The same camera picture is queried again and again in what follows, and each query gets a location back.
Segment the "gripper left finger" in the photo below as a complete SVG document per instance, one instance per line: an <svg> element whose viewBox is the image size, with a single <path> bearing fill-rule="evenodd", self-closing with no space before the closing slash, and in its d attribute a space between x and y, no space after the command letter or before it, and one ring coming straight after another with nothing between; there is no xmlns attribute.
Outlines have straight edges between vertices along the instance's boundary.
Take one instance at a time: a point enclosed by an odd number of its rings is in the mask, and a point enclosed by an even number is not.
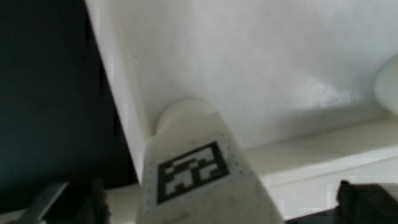
<svg viewBox="0 0 398 224"><path fill-rule="evenodd" d="M51 184L17 224L111 224L104 181Z"/></svg>

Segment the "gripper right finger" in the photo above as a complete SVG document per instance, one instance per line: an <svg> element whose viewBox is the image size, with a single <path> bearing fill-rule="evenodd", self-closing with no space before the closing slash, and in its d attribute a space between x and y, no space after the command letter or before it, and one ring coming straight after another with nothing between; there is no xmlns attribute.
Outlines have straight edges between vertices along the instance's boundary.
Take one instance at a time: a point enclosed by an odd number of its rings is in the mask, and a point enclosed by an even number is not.
<svg viewBox="0 0 398 224"><path fill-rule="evenodd" d="M344 180L338 205L287 221L287 224L398 224L398 183Z"/></svg>

